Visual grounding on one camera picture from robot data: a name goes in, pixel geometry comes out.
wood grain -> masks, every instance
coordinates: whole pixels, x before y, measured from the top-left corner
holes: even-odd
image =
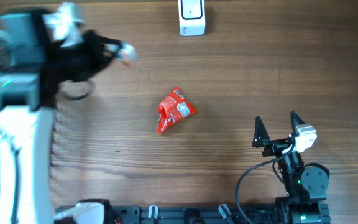
[[[295,110],[318,130],[303,159],[331,171],[333,223],[358,223],[358,3],[208,2],[201,37],[179,35],[175,1],[82,6],[88,28],[134,44],[139,61],[115,63],[94,79],[91,97],[59,104],[56,207],[82,198],[233,203],[238,177],[266,160],[251,148],[255,117],[283,138]],[[158,135],[157,105],[175,85],[200,112]],[[240,192],[242,202],[283,195],[270,166],[251,173]]]

white device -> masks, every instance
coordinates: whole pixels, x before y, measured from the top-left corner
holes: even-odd
[[[178,0],[180,35],[188,37],[205,32],[204,0]]]

wooden surface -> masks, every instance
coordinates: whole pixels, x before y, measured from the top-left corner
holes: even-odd
[[[295,110],[318,130],[302,156],[331,171],[333,223],[358,223],[358,3],[208,2],[201,37],[179,35],[176,1],[82,6],[88,28],[134,44],[139,61],[115,63],[91,97],[59,106],[54,206],[233,203],[239,176],[266,160],[251,148],[255,117],[284,138]],[[200,112],[156,134],[157,105],[175,85]],[[242,202],[284,195],[271,166],[240,190]]]

